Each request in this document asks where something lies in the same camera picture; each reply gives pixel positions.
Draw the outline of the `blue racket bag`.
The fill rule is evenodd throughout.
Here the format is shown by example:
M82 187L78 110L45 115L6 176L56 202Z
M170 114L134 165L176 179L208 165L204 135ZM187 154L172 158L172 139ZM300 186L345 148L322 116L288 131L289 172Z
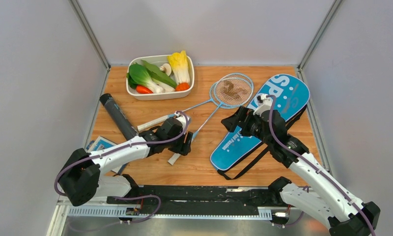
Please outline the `blue racket bag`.
M290 128L300 119L306 110L310 98L310 91L307 85L299 78L288 74L278 74L268 79L248 103L248 108L256 109L259 106L257 97L263 94L276 96L275 109L285 119L287 128ZM240 127L236 127L234 132L227 133L210 156L210 162L217 173L227 180L234 180L244 175L269 151L266 147L235 177L227 176L226 172L229 169L243 161L263 145L261 140L255 137L241 136L240 130Z

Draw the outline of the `black shuttlecock tube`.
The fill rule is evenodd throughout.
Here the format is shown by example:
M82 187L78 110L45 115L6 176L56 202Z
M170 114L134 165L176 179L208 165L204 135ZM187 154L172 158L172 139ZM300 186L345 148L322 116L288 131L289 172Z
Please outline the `black shuttlecock tube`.
M99 100L127 141L138 135L137 130L127 119L110 93L102 94Z

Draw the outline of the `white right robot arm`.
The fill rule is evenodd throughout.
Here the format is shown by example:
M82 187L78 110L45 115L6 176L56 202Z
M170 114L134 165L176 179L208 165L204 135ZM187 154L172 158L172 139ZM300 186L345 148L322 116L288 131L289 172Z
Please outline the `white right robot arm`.
M373 236L380 216L374 202L363 202L331 176L309 149L288 133L288 125L277 110L261 113L241 106L222 119L228 132L240 127L242 136L253 136L265 143L272 155L296 173L315 191L299 190L289 179L280 177L270 184L269 201L295 206L324 225L332 236Z

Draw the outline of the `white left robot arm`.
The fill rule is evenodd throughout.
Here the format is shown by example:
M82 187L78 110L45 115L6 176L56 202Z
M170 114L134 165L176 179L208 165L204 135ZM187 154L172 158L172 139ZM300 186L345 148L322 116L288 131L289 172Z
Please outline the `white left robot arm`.
M91 152L83 148L73 151L55 179L55 191L67 197L75 207L94 197L120 197L127 204L134 203L139 191L132 186L133 182L124 176L106 174L123 164L161 153L166 148L187 155L193 136L187 131L190 123L191 118L182 114L116 146Z

